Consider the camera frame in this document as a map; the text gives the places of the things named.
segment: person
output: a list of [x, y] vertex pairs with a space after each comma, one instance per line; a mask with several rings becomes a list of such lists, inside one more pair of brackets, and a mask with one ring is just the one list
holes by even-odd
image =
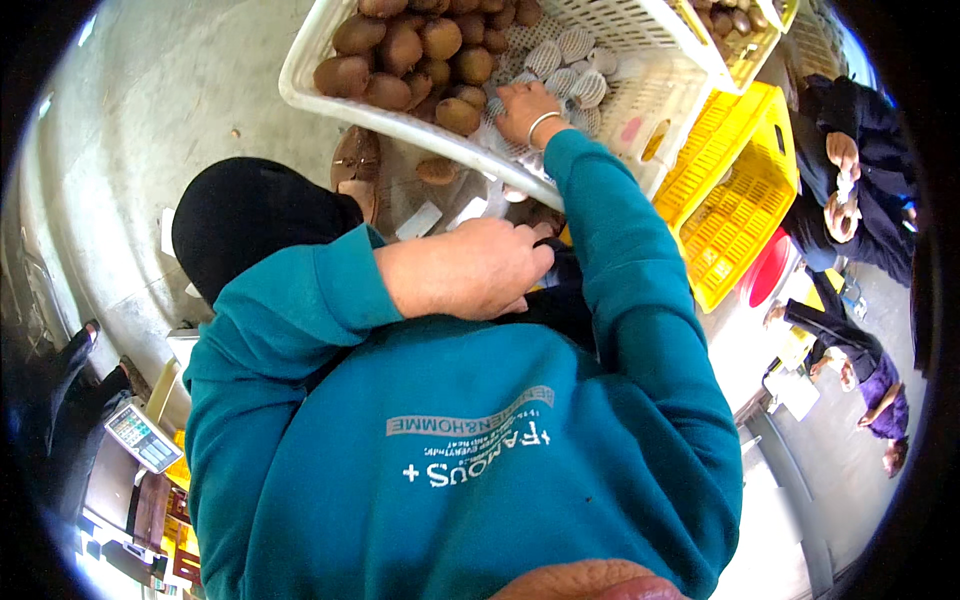
[[183, 379], [209, 597], [716, 587], [742, 466], [677, 245], [541, 83], [498, 93], [497, 127], [545, 150], [564, 197], [595, 354], [545, 323], [492, 322], [523, 313], [553, 263], [528, 226], [471, 219], [385, 246], [364, 225], [372, 133], [337, 148], [336, 192], [240, 157], [184, 192], [174, 248], [215, 312]]
[[909, 450], [906, 425], [910, 408], [897, 366], [875, 336], [856, 326], [827, 274], [809, 267], [806, 273], [813, 279], [824, 310], [796, 300], [786, 304], [774, 302], [765, 324], [783, 320], [816, 336], [807, 356], [810, 376], [816, 378], [830, 367], [840, 374], [840, 386], [845, 393], [859, 389], [867, 408], [856, 428], [869, 429], [874, 437], [887, 441], [882, 463], [887, 476], [893, 479], [903, 468]]
[[[814, 271], [837, 255], [870, 263], [910, 287], [918, 183], [894, 109], [846, 77], [806, 78], [800, 111], [790, 111], [801, 192], [783, 219]], [[854, 182], [837, 201], [837, 174]]]
[[81, 370], [100, 335], [89, 321], [55, 355], [19, 368], [5, 365], [11, 383], [8, 432], [32, 494], [61, 550], [71, 536], [86, 496], [86, 485], [107, 430], [104, 423], [131, 397], [133, 365], [124, 357], [103, 381], [84, 381]]

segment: teal sweatshirt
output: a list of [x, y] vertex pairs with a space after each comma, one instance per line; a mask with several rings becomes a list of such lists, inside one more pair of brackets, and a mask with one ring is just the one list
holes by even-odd
[[[184, 375], [211, 598], [486, 598], [607, 558], [714, 590], [742, 467], [684, 263], [602, 146], [560, 132], [545, 165], [598, 357], [538, 324], [403, 321], [365, 227], [224, 288]], [[353, 351], [308, 395], [339, 348]]]

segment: bracelet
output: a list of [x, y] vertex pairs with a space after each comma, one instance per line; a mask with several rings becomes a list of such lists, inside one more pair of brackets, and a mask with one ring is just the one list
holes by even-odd
[[539, 125], [543, 121], [546, 121], [550, 117], [559, 117], [559, 116], [561, 116], [559, 112], [557, 112], [556, 110], [551, 110], [550, 112], [542, 114], [540, 117], [538, 117], [537, 120], [534, 121], [534, 124], [530, 126], [530, 131], [527, 132], [527, 146], [534, 145], [534, 129], [537, 128], [537, 125]]

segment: purple shirt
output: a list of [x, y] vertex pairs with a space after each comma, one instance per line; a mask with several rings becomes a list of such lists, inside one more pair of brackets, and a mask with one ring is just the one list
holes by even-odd
[[[875, 409], [883, 400], [883, 396], [890, 386], [900, 381], [900, 374], [890, 354], [883, 352], [876, 369], [859, 385], [860, 394], [868, 409]], [[900, 386], [894, 403], [880, 413], [869, 427], [874, 436], [883, 439], [901, 440], [906, 436], [906, 424], [910, 416], [910, 409], [906, 403], [904, 386]]]

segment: red bucket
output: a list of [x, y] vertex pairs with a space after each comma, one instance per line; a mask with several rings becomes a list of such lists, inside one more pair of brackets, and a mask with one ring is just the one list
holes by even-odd
[[794, 252], [793, 242], [783, 228], [777, 228], [760, 255], [736, 285], [740, 301], [757, 308], [768, 301], [786, 272]]

